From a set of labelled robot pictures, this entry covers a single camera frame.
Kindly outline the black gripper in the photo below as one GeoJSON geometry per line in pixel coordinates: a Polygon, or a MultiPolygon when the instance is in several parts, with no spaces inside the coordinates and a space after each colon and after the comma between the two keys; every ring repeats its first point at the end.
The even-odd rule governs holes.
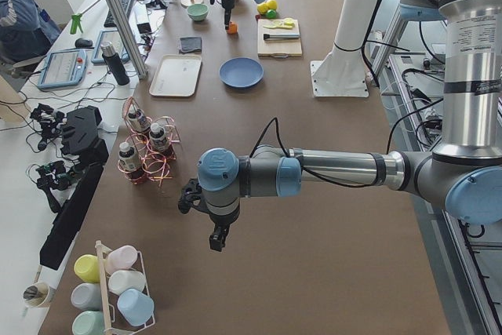
{"type": "Polygon", "coordinates": [[[221,0],[224,8],[224,29],[227,30],[231,24],[231,12],[235,7],[235,0],[221,0]]]}
{"type": "Polygon", "coordinates": [[[215,232],[209,237],[209,247],[211,250],[222,250],[225,247],[226,237],[229,234],[230,226],[238,219],[239,215],[239,207],[225,215],[218,215],[214,213],[209,214],[210,220],[214,223],[213,231],[215,232]]]}

